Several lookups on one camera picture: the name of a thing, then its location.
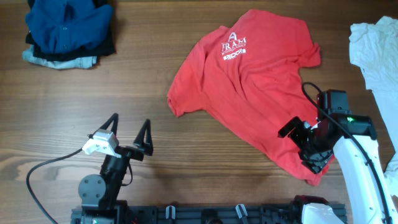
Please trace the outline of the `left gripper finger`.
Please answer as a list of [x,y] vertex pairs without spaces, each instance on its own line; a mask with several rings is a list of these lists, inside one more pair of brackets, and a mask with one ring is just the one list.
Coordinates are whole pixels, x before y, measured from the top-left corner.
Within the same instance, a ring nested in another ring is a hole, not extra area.
[[151,128],[150,128],[150,120],[145,120],[142,125],[138,135],[136,136],[133,145],[137,147],[139,151],[147,156],[152,156],[154,147],[152,142]]
[[119,121],[119,115],[117,113],[113,113],[111,117],[104,124],[100,126],[100,129],[107,130],[111,125],[111,132],[114,133],[114,135],[117,135],[118,121]]

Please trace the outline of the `red printed t-shirt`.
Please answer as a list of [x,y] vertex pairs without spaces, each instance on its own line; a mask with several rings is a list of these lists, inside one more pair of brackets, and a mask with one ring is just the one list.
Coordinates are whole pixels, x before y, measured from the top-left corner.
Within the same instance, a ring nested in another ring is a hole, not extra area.
[[167,102],[175,116],[206,111],[290,175],[316,186],[322,174],[306,168],[299,148],[278,132],[294,117],[317,122],[299,71],[320,63],[320,46],[305,21],[251,9],[196,43]]

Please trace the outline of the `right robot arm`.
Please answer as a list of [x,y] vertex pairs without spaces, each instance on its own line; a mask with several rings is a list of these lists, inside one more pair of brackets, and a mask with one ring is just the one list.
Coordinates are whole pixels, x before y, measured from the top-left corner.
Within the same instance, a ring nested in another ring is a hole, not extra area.
[[302,164],[314,174],[323,171],[332,158],[339,162],[355,223],[397,223],[370,117],[333,113],[311,126],[296,116],[278,136],[296,144]]

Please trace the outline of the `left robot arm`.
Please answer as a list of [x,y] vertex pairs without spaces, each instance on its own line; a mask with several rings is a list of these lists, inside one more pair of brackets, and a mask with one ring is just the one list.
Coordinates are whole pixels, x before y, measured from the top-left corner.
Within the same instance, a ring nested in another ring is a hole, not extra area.
[[144,121],[132,146],[120,146],[116,133],[119,115],[113,114],[82,147],[85,154],[99,152],[105,155],[99,174],[84,177],[78,186],[81,211],[74,211],[72,223],[136,223],[125,200],[118,200],[124,176],[132,172],[130,160],[142,161],[154,151],[150,120]]

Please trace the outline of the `black folded garment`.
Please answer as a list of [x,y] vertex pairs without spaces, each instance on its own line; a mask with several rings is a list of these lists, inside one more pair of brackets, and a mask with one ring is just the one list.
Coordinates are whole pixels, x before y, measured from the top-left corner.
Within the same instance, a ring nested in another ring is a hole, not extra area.
[[[32,9],[32,6],[34,5],[35,1],[28,1],[28,5],[30,10]],[[99,7],[102,6],[103,4],[108,4],[107,1],[93,1],[95,6]],[[49,61],[60,61],[60,62],[64,62],[64,61],[68,61],[68,60],[73,60],[76,58],[80,58],[80,57],[92,57],[92,56],[108,56],[111,55],[113,53],[115,53],[115,46],[113,43],[113,38],[112,38],[112,32],[111,32],[111,23],[109,25],[109,29],[108,29],[108,34],[105,38],[105,40],[96,48],[88,50],[84,47],[81,47],[77,50],[73,50],[71,52],[67,52],[64,54],[46,54],[43,51],[41,51],[40,47],[34,42],[30,31],[26,36],[26,40],[25,40],[28,44],[33,45],[34,46],[34,56],[35,57],[39,57],[39,58],[44,58],[46,60]]]

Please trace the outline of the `light grey folded garment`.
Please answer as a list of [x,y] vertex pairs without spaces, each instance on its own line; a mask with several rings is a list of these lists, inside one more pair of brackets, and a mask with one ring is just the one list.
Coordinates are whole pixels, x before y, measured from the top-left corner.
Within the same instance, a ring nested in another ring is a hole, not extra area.
[[60,61],[49,61],[44,58],[39,58],[34,56],[34,46],[31,45],[29,49],[23,51],[22,53],[23,60],[33,63],[36,65],[40,65],[43,67],[53,68],[56,70],[64,70],[64,69],[72,69],[72,68],[80,68],[80,69],[89,69],[95,66],[98,62],[97,56],[92,57],[80,57],[73,60],[68,60],[64,62]]

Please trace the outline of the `white t-shirt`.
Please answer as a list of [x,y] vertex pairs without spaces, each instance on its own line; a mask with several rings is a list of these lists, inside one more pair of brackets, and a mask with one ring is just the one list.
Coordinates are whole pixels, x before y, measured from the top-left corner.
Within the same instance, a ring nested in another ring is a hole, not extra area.
[[397,19],[381,17],[375,24],[352,24],[349,60],[359,67],[397,150]]

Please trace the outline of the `left white rail clip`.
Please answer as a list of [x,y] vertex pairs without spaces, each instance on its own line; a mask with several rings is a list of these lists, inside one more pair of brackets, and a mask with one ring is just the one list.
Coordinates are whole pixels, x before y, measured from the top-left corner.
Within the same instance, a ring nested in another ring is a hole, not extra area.
[[173,205],[169,205],[165,209],[165,219],[174,220],[176,218],[176,208]]

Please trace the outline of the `white rail clip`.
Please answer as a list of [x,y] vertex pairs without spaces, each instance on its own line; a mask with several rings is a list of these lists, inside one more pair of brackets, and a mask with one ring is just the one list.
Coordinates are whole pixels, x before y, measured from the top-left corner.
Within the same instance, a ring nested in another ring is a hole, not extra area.
[[244,204],[241,204],[241,203],[237,204],[237,206],[235,206],[235,210],[236,210],[236,213],[237,213],[239,219],[248,217],[248,212],[247,212]]
[[165,219],[174,220],[176,218],[176,208],[173,205],[169,205],[165,209]]

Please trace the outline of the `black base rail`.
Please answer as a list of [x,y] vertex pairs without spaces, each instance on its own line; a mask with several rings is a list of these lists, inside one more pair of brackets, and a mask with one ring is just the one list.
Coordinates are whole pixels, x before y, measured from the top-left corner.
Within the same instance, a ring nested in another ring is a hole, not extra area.
[[166,207],[129,207],[126,216],[121,212],[100,215],[95,212],[72,210],[71,223],[205,223],[207,218],[215,217],[223,223],[320,223],[319,218],[302,220],[299,209],[289,204],[265,204],[246,206],[248,217],[239,219],[235,206],[228,207],[175,207],[176,218],[165,219]]

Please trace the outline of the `right white rail clip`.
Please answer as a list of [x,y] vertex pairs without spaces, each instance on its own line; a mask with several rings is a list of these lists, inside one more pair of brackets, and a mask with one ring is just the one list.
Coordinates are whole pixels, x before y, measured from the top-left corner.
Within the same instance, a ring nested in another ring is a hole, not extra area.
[[237,204],[237,206],[235,206],[235,210],[236,210],[236,213],[237,213],[239,219],[248,217],[248,212],[247,212],[244,204],[241,204],[241,203]]

